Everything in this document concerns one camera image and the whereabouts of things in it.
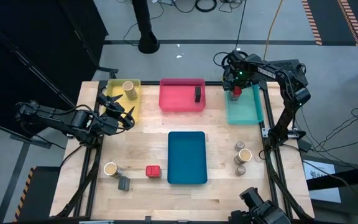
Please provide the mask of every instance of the red block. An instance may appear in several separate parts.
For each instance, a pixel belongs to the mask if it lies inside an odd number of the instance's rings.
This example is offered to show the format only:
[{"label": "red block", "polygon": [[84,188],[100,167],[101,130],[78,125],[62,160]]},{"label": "red block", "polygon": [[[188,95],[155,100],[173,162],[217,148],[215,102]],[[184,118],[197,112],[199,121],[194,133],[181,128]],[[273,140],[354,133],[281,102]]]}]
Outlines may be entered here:
[{"label": "red block", "polygon": [[147,166],[146,167],[146,176],[149,178],[161,178],[160,166]]}]

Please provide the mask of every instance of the small cylinder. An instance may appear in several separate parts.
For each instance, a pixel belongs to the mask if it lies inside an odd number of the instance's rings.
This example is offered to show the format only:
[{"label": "small cylinder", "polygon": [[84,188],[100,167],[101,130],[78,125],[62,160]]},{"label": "small cylinder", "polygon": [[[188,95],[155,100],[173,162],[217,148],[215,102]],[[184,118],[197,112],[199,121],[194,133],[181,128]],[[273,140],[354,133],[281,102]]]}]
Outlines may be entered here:
[{"label": "small cylinder", "polygon": [[241,166],[246,162],[250,161],[252,158],[252,153],[248,149],[241,149],[239,153],[235,156],[234,162]]},{"label": "small cylinder", "polygon": [[236,175],[241,176],[247,172],[247,169],[244,166],[239,166],[236,168]]},{"label": "small cylinder", "polygon": [[110,177],[119,179],[122,176],[122,169],[113,162],[108,162],[104,165],[104,173]]},{"label": "small cylinder", "polygon": [[245,147],[246,147],[246,145],[244,144],[243,141],[238,141],[238,142],[236,143],[236,145],[234,146],[234,149],[235,149],[237,152],[239,152],[241,149],[243,149],[243,148],[245,148]]},{"label": "small cylinder", "polygon": [[124,82],[124,84],[122,84],[122,89],[124,90],[125,95],[127,95],[128,99],[134,100],[137,98],[137,93],[133,82],[131,81]]}]

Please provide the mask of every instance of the yellow bin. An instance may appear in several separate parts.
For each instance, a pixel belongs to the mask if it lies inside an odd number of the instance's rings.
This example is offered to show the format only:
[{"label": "yellow bin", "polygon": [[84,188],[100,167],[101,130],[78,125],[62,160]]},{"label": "yellow bin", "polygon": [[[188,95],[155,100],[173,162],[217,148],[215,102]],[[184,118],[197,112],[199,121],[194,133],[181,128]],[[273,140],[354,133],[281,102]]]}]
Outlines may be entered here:
[{"label": "yellow bin", "polygon": [[[126,81],[131,81],[134,84],[135,91],[137,93],[137,98],[134,100],[128,99],[127,95],[125,94],[125,91],[122,89],[122,84]],[[134,111],[132,112],[132,117],[135,119],[135,125],[136,122],[138,122],[139,119],[139,106],[140,106],[140,80],[138,79],[110,79],[107,84],[107,90],[106,95],[108,96],[117,96],[122,95],[120,99],[117,100],[117,102],[125,109],[125,112],[128,113],[129,110],[131,110],[133,107],[135,107]]]}]

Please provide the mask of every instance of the dark blue tray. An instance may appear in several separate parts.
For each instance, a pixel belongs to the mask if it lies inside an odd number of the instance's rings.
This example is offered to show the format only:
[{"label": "dark blue tray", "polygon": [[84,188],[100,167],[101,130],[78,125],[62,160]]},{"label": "dark blue tray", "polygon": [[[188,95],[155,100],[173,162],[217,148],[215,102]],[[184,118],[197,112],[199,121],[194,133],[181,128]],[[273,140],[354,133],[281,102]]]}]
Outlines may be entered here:
[{"label": "dark blue tray", "polygon": [[168,183],[205,184],[205,134],[202,131],[168,134]]}]

